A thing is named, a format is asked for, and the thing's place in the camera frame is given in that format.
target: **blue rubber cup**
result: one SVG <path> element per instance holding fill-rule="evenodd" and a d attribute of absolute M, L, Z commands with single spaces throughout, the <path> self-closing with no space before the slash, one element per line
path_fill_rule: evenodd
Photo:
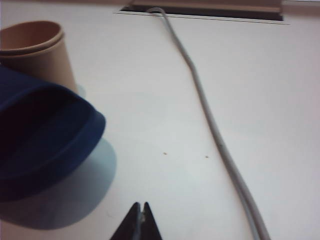
<path fill-rule="evenodd" d="M 69 89 L 0 66 L 0 201 L 36 194 L 66 177 L 95 148 L 105 125 Z"/>

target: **stacked cups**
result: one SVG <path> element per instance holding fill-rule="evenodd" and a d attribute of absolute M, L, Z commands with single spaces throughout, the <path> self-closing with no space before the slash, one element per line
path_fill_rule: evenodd
<path fill-rule="evenodd" d="M 55 22 L 31 21 L 2 29 L 0 63 L 77 93 L 64 32 Z"/>

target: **white table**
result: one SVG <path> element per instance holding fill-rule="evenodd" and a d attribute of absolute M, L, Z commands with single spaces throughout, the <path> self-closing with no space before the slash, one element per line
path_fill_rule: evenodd
<path fill-rule="evenodd" d="M 285 24 L 170 20 L 272 239 L 316 240 L 320 7 L 308 12 L 294 4 L 302 3 L 285 3 Z M 103 140 L 79 169 L 7 207 L 47 229 L 2 221 L 1 240 L 107 240 L 131 205 L 146 201 L 164 240 L 252 239 L 191 75 L 161 19 L 116 14 L 120 7 L 1 2 L 2 27 L 63 25 L 81 94 L 107 119 Z"/>

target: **tan paper cup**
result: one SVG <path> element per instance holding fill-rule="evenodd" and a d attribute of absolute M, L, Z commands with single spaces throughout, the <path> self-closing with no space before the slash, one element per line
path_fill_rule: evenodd
<path fill-rule="evenodd" d="M 20 23 L 1 30 L 0 41 L 3 66 L 78 92 L 59 24 Z"/>
<path fill-rule="evenodd" d="M 0 55 L 29 54 L 47 49 L 58 42 L 63 30 L 52 21 L 29 21 L 0 31 Z"/>

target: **cable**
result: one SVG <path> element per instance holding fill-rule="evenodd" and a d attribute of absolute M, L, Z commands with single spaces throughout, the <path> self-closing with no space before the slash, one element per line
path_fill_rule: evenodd
<path fill-rule="evenodd" d="M 212 137 L 213 137 L 215 144 L 216 144 L 216 147 L 220 153 L 220 156 L 221 156 L 221 159 L 224 163 L 224 166 L 225 166 L 225 168 L 226 168 L 226 170 L 227 170 L 227 172 L 228 172 L 228 174 L 234 184 L 234 187 L 237 189 L 239 196 L 243 197 L 243 200 L 244 200 L 243 207 L 245 208 L 247 206 L 249 213 L 251 214 L 251 217 L 254 222 L 254 227 L 255 227 L 255 229 L 253 229 L 253 230 L 257 231 L 261 240 L 270 240 L 271 238 L 270 238 L 268 230 L 265 226 L 264 220 L 261 217 L 259 209 L 255 203 L 255 200 L 252 197 L 243 177 L 241 176 L 241 174 L 240 174 L 233 158 L 231 157 L 231 155 L 227 149 L 227 146 L 226 146 L 226 144 L 220 134 L 220 131 L 218 129 L 218 126 L 216 124 L 214 116 L 210 110 L 210 106 L 208 104 L 208 101 L 206 99 L 206 95 L 205 95 L 205 92 L 204 92 L 203 87 L 201 85 L 195 64 L 193 63 L 192 59 L 189 57 L 183 44 L 180 42 L 179 38 L 177 37 L 171 23 L 169 22 L 169 19 L 168 19 L 166 12 L 160 7 L 152 7 L 150 9 L 148 9 L 146 12 L 150 13 L 150 14 L 152 12 L 159 12 L 162 14 L 162 16 L 164 18 L 164 22 L 169 30 L 169 33 L 170 33 L 175 45 L 179 49 L 181 55 L 183 56 L 186 64 L 188 65 L 188 67 L 191 71 L 193 82 L 194 82 L 196 91 L 198 93 L 198 97 L 201 102 L 201 106 L 202 106 L 205 118 L 207 120 L 207 123 L 209 125 Z"/>

